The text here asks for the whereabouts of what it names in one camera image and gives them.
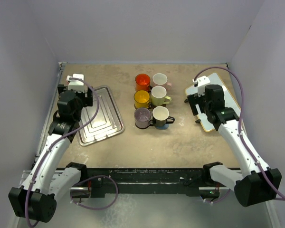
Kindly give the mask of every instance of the purple mug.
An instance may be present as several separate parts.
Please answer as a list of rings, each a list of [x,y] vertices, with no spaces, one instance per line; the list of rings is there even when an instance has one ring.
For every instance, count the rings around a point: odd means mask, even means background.
[[[138,108],[134,112],[135,125],[140,129],[145,129],[149,126],[153,126],[152,124],[152,115],[151,112],[147,108]]]

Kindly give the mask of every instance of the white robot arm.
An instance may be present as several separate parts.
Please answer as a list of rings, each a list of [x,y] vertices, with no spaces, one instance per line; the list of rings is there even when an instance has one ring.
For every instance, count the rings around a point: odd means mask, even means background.
[[[230,146],[241,169],[241,173],[230,170],[220,162],[204,165],[204,178],[209,182],[215,181],[222,183],[235,192],[237,200],[242,206],[249,206],[256,203],[272,200],[276,193],[265,181],[259,164],[265,173],[278,188],[281,181],[281,173],[278,169],[271,169],[269,165],[257,153],[245,132],[241,132],[246,144],[251,149],[253,155],[258,159],[254,162],[251,154],[243,145],[238,133],[239,118],[232,108],[225,107],[224,91],[219,85],[211,84],[206,76],[193,81],[198,88],[198,92],[188,96],[188,101],[193,114],[197,115],[196,106],[202,113],[205,113],[207,120],[214,125]]]
[[[73,78],[84,80],[84,76],[79,74],[74,74]],[[27,195],[29,195],[28,217],[36,221],[50,221],[61,197],[74,184],[87,178],[86,166],[72,162],[58,178],[52,181],[62,155],[70,146],[76,134],[75,130],[79,128],[81,110],[83,107],[93,105],[90,88],[86,93],[83,82],[70,80],[70,76],[67,80],[69,81],[68,86],[58,85],[58,110],[54,113],[46,145],[37,163],[21,187],[12,188],[9,192],[9,200],[18,217],[26,217],[25,202]],[[54,143],[56,144],[50,150],[49,147]],[[34,184],[31,186],[32,177],[35,173],[37,175]]]

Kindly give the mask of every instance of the mug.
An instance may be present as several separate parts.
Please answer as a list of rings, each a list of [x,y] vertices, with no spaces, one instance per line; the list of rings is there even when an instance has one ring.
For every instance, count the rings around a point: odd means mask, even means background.
[[[169,104],[172,98],[167,95],[167,90],[162,86],[153,87],[151,90],[151,102],[154,106]]]
[[[146,74],[139,74],[135,77],[136,82],[136,91],[144,90],[144,91],[150,91],[150,77]]]
[[[151,112],[146,108],[138,108],[134,112],[135,125],[140,129],[153,126],[151,120]]]
[[[152,80],[153,86],[163,86],[167,90],[172,89],[172,84],[168,82],[167,76],[162,73],[157,73],[153,75]]]
[[[134,94],[135,108],[149,108],[150,95],[147,91],[140,90]]]
[[[158,106],[153,109],[152,123],[156,127],[163,127],[165,124],[174,123],[175,118],[169,116],[169,110],[165,107]]]

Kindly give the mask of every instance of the white wall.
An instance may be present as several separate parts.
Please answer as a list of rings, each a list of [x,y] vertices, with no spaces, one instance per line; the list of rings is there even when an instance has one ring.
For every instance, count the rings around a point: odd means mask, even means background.
[[[0,228],[10,188],[29,169],[57,80],[58,63],[25,0],[0,0]]]
[[[229,62],[264,0],[34,0],[59,61]]]
[[[285,0],[265,0],[230,66],[244,86],[249,138],[281,171],[285,193]],[[276,205],[285,227],[285,202]]]

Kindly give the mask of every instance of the beige table surface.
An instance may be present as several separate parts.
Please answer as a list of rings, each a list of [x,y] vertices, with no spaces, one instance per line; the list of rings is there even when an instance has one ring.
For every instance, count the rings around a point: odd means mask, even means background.
[[[206,133],[195,123],[189,104],[184,103],[185,89],[192,85],[193,77],[210,65],[193,64],[67,64],[61,83],[67,75],[84,74],[93,87],[106,85],[112,90],[125,125],[125,131],[112,138],[81,146],[76,137],[63,155],[59,167],[70,162],[84,163],[89,168],[200,168],[204,164],[220,161],[227,167],[239,167],[229,146],[216,131]],[[217,72],[234,94],[229,74],[223,70],[208,70],[204,75]],[[134,126],[133,95],[135,76],[146,73],[152,77],[164,73],[173,84],[168,95],[172,103],[167,105],[175,123],[167,130],[149,127],[140,130]]]

